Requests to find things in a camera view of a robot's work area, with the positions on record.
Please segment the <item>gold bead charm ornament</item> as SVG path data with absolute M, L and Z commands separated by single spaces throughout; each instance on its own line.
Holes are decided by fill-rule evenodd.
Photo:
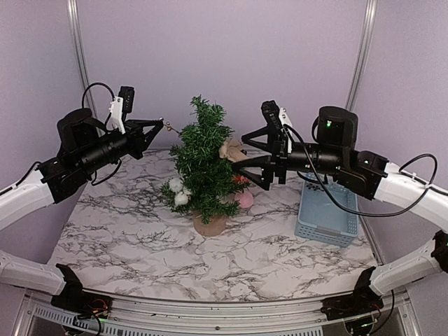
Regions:
M 177 134 L 180 134 L 180 132 L 177 129 L 175 129 L 170 122 L 165 121 L 164 118 L 159 118 L 159 121 L 162 122 L 163 126 L 166 128 L 168 132 L 175 132 Z

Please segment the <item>beige fabric ornament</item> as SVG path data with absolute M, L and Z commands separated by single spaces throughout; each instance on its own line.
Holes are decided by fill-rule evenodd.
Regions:
M 219 157 L 231 162 L 240 162 L 249 157 L 244 153 L 243 146 L 236 138 L 227 138 L 219 149 Z

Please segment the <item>pink pompom ornament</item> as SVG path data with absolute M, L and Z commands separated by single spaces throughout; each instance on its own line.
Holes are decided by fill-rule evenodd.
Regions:
M 249 191 L 240 192 L 234 196 L 234 200 L 239 202 L 241 208 L 247 209 L 253 205 L 253 194 Z

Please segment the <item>small green christmas tree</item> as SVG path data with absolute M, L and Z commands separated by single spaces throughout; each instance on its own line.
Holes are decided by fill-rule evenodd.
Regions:
M 220 147 L 232 134 L 232 128 L 224 124 L 224 108 L 200 95 L 193 97 L 190 105 L 196 121 L 180 131 L 181 143 L 170 150 L 177 178 L 191 192 L 190 200 L 175 206 L 169 180 L 162 185 L 162 201 L 174 213 L 192 216 L 198 234 L 216 237 L 225 230 L 228 218 L 239 213 L 239 202 L 232 196 L 250 184 L 235 183 L 232 177 L 238 174 L 233 172 L 231 161 L 219 157 Z

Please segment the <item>white grey small ornament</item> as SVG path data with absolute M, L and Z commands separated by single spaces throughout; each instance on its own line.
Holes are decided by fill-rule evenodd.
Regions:
M 180 178 L 171 179 L 169 189 L 174 193 L 174 205 L 176 207 L 186 205 L 189 202 L 191 192 L 184 186 Z

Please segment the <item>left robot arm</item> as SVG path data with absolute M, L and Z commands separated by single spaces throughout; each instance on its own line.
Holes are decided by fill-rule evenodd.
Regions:
M 88 108 L 68 113 L 57 123 L 61 140 L 58 154 L 45 162 L 35 162 L 19 181 L 1 191 L 1 228 L 59 204 L 86 183 L 99 185 L 97 172 L 107 165 L 120 167 L 126 155 L 141 159 L 163 127 L 163 119 L 128 120 L 107 130 Z M 75 312 L 88 306 L 88 295 L 67 266 L 48 266 L 1 253 L 1 282 L 60 295 Z

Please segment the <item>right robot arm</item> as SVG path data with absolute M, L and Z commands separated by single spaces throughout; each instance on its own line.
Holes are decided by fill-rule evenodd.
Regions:
M 385 265 L 364 271 L 357 281 L 355 292 L 346 303 L 355 314 L 365 311 L 374 302 L 398 287 L 429 275 L 447 271 L 447 191 L 434 185 L 434 178 L 423 180 L 406 168 L 417 160 L 433 161 L 433 172 L 438 162 L 434 155 L 424 153 L 405 164 L 397 165 L 384 156 L 368 150 L 356 150 L 358 116 L 344 108 L 320 108 L 312 126 L 314 140 L 304 141 L 294 129 L 285 111 L 274 101 L 262 104 L 261 113 L 266 125 L 242 136 L 244 144 L 267 152 L 266 156 L 252 157 L 233 164 L 237 173 L 269 190 L 277 180 L 286 182 L 287 172 L 311 172 L 318 184 L 322 176 L 366 200 L 393 205 L 396 211 L 367 213 L 347 206 L 336 206 L 364 218 L 397 218 L 415 215 L 438 228 L 435 236 L 422 247 Z

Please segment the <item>orange white patterned bowl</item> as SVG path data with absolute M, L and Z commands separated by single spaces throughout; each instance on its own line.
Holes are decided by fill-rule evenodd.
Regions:
M 251 183 L 251 181 L 248 178 L 242 175 L 234 175 L 232 177 L 232 180 L 239 185 L 245 185 L 245 186 Z

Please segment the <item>left aluminium frame post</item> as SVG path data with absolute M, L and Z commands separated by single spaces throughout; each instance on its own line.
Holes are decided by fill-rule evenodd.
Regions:
M 85 60 L 85 53 L 83 48 L 83 40 L 81 33 L 81 21 L 78 13 L 77 0 L 67 0 L 66 7 L 69 17 L 69 28 L 71 32 L 71 40 L 76 57 L 76 64 L 78 67 L 78 75 L 80 78 L 80 84 L 83 90 L 90 84 L 88 76 L 88 67 Z

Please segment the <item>aluminium frame post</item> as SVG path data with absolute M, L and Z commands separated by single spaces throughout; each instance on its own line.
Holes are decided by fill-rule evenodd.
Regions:
M 83 48 L 83 40 L 81 33 L 81 21 L 78 13 L 77 0 L 67 0 L 66 7 L 69 17 L 69 28 L 71 32 L 71 40 L 76 57 L 76 64 L 78 67 L 78 75 L 80 78 L 80 84 L 83 90 L 90 84 L 88 76 L 88 67 L 85 60 L 85 53 Z
M 366 1 L 363 26 L 360 34 L 360 43 L 358 46 L 358 54 L 356 56 L 353 76 L 346 99 L 346 109 L 349 111 L 353 111 L 355 108 L 358 93 L 361 88 L 363 75 L 367 68 L 370 47 L 372 45 L 372 38 L 374 34 L 378 4 L 378 0 Z

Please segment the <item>front aluminium rail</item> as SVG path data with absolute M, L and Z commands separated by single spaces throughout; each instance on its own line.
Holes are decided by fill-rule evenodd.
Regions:
M 195 302 L 108 294 L 108 313 L 81 318 L 54 307 L 49 295 L 27 290 L 12 335 L 420 335 L 404 290 L 383 306 L 341 314 L 327 298 Z

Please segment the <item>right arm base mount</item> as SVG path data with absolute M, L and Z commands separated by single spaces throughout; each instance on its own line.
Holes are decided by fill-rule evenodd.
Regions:
M 382 295 L 370 288 L 370 277 L 376 267 L 361 272 L 353 291 L 350 294 L 327 297 L 322 300 L 320 309 L 328 321 L 343 319 L 359 314 L 373 312 L 384 307 Z

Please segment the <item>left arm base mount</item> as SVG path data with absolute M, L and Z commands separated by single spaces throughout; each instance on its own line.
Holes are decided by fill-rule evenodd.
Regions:
M 111 297 L 84 291 L 81 280 L 69 266 L 56 264 L 56 268 L 62 272 L 65 285 L 59 295 L 52 296 L 52 306 L 79 314 L 109 312 Z

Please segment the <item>right aluminium frame post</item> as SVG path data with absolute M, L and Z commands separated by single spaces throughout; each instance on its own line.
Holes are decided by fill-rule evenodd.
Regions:
M 372 38 L 374 34 L 378 4 L 378 0 L 366 1 L 363 26 L 360 34 L 360 43 L 358 46 L 358 54 L 356 56 L 353 76 L 346 99 L 346 109 L 349 111 L 353 111 L 355 108 L 358 93 L 361 88 L 363 75 L 367 68 L 370 47 L 372 45 Z

